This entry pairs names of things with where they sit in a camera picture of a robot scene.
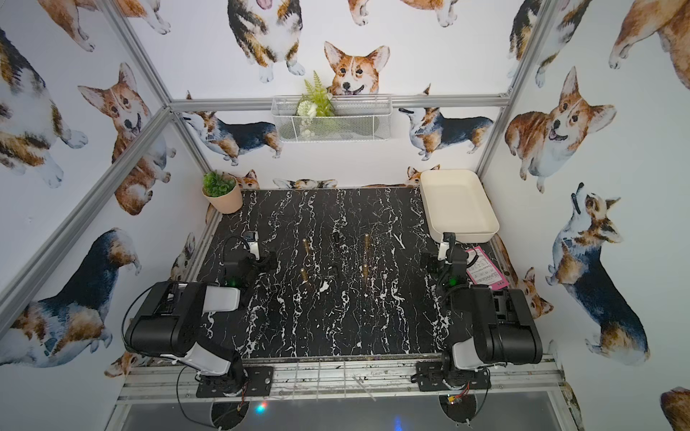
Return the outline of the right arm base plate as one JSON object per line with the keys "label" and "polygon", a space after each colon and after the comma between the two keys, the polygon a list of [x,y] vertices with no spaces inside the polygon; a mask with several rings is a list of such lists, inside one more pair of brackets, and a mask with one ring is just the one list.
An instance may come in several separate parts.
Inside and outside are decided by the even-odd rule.
{"label": "right arm base plate", "polygon": [[488,390],[492,388],[488,369],[456,369],[441,362],[417,362],[411,383],[420,391]]}

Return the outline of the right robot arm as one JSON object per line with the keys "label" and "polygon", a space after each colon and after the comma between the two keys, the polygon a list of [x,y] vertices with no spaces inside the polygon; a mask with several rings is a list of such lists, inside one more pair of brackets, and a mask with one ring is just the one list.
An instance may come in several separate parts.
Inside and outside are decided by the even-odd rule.
{"label": "right robot arm", "polygon": [[440,309],[468,314],[472,336],[444,351],[441,360],[416,364],[411,382],[420,391],[489,390],[491,366],[538,364],[543,345],[525,294],[515,288],[494,290],[472,282],[468,270],[479,257],[456,249],[456,235],[444,233],[438,252],[423,253],[422,262],[436,278]]}

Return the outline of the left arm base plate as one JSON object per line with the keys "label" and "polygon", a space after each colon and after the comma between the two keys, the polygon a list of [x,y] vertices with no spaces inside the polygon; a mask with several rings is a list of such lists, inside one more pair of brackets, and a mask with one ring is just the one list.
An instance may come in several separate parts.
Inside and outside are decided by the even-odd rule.
{"label": "left arm base plate", "polygon": [[220,397],[266,397],[271,393],[275,369],[272,366],[249,366],[227,375],[201,375],[196,396],[200,399]]}

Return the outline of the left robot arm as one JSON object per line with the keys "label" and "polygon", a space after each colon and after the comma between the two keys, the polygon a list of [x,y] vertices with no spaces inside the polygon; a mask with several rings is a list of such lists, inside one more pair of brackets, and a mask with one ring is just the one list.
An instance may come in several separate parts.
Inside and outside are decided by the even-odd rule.
{"label": "left robot arm", "polygon": [[217,312],[248,307],[258,276],[278,269],[275,251],[262,253],[258,233],[230,235],[239,245],[222,245],[221,283],[163,281],[146,299],[123,333],[127,351],[181,363],[197,373],[199,398],[270,394],[274,368],[243,365],[240,353],[202,333],[202,321]]}

